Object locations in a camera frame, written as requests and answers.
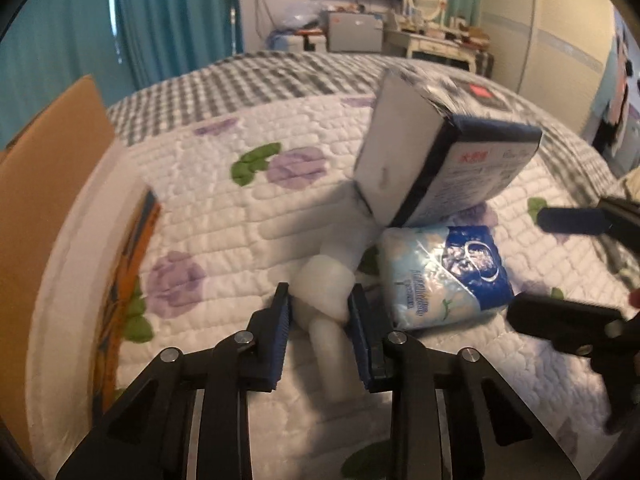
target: black and white checkered bed sheet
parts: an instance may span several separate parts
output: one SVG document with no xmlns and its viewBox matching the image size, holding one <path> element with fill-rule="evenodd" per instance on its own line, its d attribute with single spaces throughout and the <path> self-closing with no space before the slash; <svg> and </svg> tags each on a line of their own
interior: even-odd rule
<svg viewBox="0 0 640 480">
<path fill-rule="evenodd" d="M 128 145 L 180 126 L 278 100 L 323 94 L 371 94 L 391 66 L 450 73 L 457 79 L 495 88 L 515 100 L 545 135 L 540 155 L 558 182 L 580 206 L 623 189 L 600 155 L 558 120 L 482 76 L 443 65 L 397 57 L 352 54 L 257 52 L 221 60 L 180 77 L 145 88 L 108 110 L 116 133 Z M 639 285 L 640 270 L 626 251 L 608 239 L 597 244 L 613 274 L 628 286 Z"/>
</svg>

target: plastic bag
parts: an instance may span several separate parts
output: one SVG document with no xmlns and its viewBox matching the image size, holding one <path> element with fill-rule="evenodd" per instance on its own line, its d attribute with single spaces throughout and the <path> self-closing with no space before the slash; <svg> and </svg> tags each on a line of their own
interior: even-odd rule
<svg viewBox="0 0 640 480">
<path fill-rule="evenodd" d="M 322 2 L 312 0 L 289 4 L 284 9 L 281 25 L 285 29 L 303 28 L 318 21 L 323 8 Z"/>
<path fill-rule="evenodd" d="M 392 228 L 378 247 L 385 303 L 400 330 L 470 319 L 513 298 L 486 226 Z"/>
</svg>

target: cable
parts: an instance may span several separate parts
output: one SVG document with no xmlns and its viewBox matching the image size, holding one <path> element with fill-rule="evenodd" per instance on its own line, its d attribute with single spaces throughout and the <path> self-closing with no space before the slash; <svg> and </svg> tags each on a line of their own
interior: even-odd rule
<svg viewBox="0 0 640 480">
<path fill-rule="evenodd" d="M 271 22 L 271 30 L 274 30 L 276 28 L 278 28 L 276 26 L 276 22 L 273 19 L 273 16 L 271 15 L 271 11 L 269 10 L 269 5 L 267 4 L 267 0 L 262 0 L 262 5 L 264 7 L 264 10 L 266 10 L 267 12 L 267 16 L 269 17 L 269 20 Z M 260 38 L 261 40 L 264 41 L 264 37 L 262 36 L 262 33 L 260 32 L 260 0 L 254 0 L 254 11 L 255 11 L 255 31 L 256 34 L 258 35 L 258 38 Z"/>
</svg>

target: bed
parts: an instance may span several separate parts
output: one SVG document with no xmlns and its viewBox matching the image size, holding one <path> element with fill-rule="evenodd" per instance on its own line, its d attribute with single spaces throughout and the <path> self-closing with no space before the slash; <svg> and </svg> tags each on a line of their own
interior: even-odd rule
<svg viewBox="0 0 640 480">
<path fill-rule="evenodd" d="M 455 94 L 480 81 L 518 117 L 542 126 L 538 154 L 489 203 L 456 217 L 492 229 L 514 289 L 626 307 L 638 267 L 605 239 L 559 237 L 535 209 L 589 205 L 623 190 L 604 161 L 559 121 L 480 76 L 382 56 L 259 52 L 222 60 L 144 89 L 109 110 L 162 213 L 142 263 L 146 336 L 120 349 L 126 387 L 162 348 L 210 348 L 246 326 L 280 281 L 317 253 L 336 211 L 353 200 L 348 179 L 382 71 L 403 66 Z M 232 168 L 258 150 L 249 174 Z M 375 294 L 377 278 L 358 274 Z M 520 336 L 504 312 L 485 322 L 418 334 L 449 352 L 474 346 L 507 379 L 586 478 L 615 441 L 600 429 L 607 405 L 585 360 Z M 327 404 L 305 333 L 290 332 L 283 378 L 250 399 L 254 478 L 333 479 L 347 457 L 388 438 L 390 397 Z"/>
</svg>

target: cardboard box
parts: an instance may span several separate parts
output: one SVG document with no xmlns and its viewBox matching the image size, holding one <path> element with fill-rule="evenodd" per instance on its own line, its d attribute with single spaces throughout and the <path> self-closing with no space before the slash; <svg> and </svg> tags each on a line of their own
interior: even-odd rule
<svg viewBox="0 0 640 480">
<path fill-rule="evenodd" d="M 90 77 L 0 162 L 0 416 L 46 478 L 90 428 L 98 342 L 117 356 L 158 208 Z"/>
<path fill-rule="evenodd" d="M 536 153 L 537 126 L 511 116 L 488 88 L 459 81 L 452 113 L 413 73 L 390 69 L 354 168 L 382 226 L 430 225 L 500 193 Z"/>
</svg>

